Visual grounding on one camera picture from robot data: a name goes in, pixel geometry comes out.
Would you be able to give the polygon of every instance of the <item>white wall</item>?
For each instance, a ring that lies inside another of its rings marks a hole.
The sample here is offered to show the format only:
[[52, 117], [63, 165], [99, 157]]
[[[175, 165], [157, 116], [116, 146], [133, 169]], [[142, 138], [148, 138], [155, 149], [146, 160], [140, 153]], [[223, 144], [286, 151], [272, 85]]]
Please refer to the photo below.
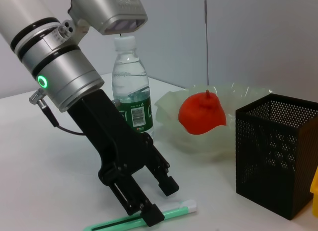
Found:
[[[71, 0], [43, 0], [62, 22]], [[149, 17], [136, 32], [138, 54], [149, 76], [180, 86], [207, 83], [203, 0], [141, 0]], [[111, 73], [116, 58], [113, 38], [94, 29], [80, 43], [100, 74]], [[38, 87], [0, 37], [0, 98]]]
[[317, 17], [318, 0], [208, 0], [210, 84], [318, 101]]

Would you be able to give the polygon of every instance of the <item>red fruit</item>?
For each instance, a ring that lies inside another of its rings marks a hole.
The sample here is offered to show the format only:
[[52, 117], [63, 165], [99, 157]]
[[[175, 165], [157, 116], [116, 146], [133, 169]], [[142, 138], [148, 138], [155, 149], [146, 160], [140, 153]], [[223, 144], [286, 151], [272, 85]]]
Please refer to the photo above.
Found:
[[188, 97], [179, 111], [179, 122], [188, 133], [204, 134], [227, 120], [218, 97], [208, 90]]

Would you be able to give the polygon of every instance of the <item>table surface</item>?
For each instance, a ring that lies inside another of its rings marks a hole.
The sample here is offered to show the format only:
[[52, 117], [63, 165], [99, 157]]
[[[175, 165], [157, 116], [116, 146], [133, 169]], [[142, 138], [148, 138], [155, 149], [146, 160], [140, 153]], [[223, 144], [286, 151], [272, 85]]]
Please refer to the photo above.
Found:
[[[103, 87], [112, 98], [111, 75]], [[179, 87], [150, 79], [152, 102]], [[0, 230], [81, 231], [127, 216], [111, 190], [97, 177], [100, 159], [85, 137], [52, 127], [25, 93], [0, 99]], [[48, 101], [60, 124], [79, 131], [67, 113]], [[161, 223], [158, 231], [311, 231], [318, 219], [308, 205], [288, 221], [235, 192], [235, 151], [209, 159], [185, 153], [167, 142], [155, 122], [155, 146], [171, 164], [169, 174], [180, 190], [165, 197], [146, 169], [134, 174], [149, 199], [159, 207], [194, 199], [198, 212]]]

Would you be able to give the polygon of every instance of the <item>mesh container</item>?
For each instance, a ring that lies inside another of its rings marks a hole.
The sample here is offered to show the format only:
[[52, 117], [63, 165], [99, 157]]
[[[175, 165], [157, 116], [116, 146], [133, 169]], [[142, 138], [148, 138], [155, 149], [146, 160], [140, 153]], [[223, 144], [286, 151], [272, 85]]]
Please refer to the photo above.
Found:
[[237, 193], [291, 220], [312, 198], [318, 103], [270, 94], [236, 112]]

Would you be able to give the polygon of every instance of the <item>translucent bowl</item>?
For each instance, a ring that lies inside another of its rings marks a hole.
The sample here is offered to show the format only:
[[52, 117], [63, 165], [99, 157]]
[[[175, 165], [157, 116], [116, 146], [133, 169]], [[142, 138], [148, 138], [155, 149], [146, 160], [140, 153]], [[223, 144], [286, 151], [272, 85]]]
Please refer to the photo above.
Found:
[[[178, 120], [183, 102], [191, 95], [205, 92], [215, 93], [227, 117], [226, 126], [218, 126], [201, 135], [189, 134]], [[217, 153], [235, 151], [235, 112], [272, 91], [264, 88], [251, 88], [244, 85], [197, 86], [177, 92], [168, 92], [155, 103], [158, 107], [156, 120], [163, 125], [169, 140], [192, 153]]]

